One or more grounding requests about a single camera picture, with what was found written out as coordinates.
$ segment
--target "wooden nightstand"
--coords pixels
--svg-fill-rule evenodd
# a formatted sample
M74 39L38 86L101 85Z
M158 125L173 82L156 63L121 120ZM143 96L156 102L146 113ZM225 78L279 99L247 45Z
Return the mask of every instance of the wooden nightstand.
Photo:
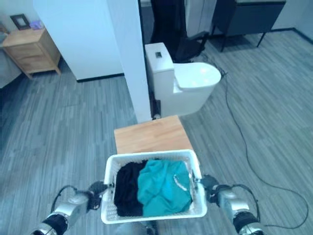
M3 41L3 49L32 78L31 73L55 70L58 74L60 52L46 29L13 31Z

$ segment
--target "metal robotic hand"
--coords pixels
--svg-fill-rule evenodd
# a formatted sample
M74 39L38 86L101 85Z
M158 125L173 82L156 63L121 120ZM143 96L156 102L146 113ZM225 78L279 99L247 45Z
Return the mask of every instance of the metal robotic hand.
M80 216L85 215L89 210L99 208L102 194L109 187L111 185L97 181L87 191L76 191L73 197L61 203L31 235L63 235Z
M239 235L269 235L264 226L250 212L246 201L239 198L231 186L220 185L210 175L205 175L196 181L203 184L207 201L216 203L226 213Z

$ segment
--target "white toilet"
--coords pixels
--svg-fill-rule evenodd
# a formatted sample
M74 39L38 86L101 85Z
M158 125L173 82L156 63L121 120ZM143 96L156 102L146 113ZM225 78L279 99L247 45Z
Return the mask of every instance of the white toilet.
M164 43L145 45L148 84L161 101L161 116L198 111L221 79L221 73L206 63L174 64Z

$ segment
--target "gray vinyl floor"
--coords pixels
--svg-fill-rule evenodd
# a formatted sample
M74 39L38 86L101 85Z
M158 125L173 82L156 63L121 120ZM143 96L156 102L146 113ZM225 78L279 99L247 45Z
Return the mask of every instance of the gray vinyl floor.
M269 33L207 43L205 54L228 71L229 101L246 137L251 163L272 184L303 194L309 219L297 230L313 231L313 46L296 33ZM56 192L66 184L84 189L104 177L106 159L116 153L113 130L135 124L123 77L77 83L64 62L59 77L19 78L1 91L0 235L27 234L49 214ZM270 188L249 169L244 144L225 103L221 81L197 113L180 117L203 173L221 183L243 183L259 200L263 223L297 225L304 203ZM237 192L250 197L242 190ZM61 200L70 195L69 191ZM113 234L100 211L91 211L68 231L72 235ZM158 222L160 235L236 234L226 216L208 205L203 218Z

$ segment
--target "purple object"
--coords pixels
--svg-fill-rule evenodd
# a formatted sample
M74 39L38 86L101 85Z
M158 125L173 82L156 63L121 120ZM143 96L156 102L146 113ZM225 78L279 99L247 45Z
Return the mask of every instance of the purple object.
M29 24L33 30L42 29L44 27L41 21L33 21Z

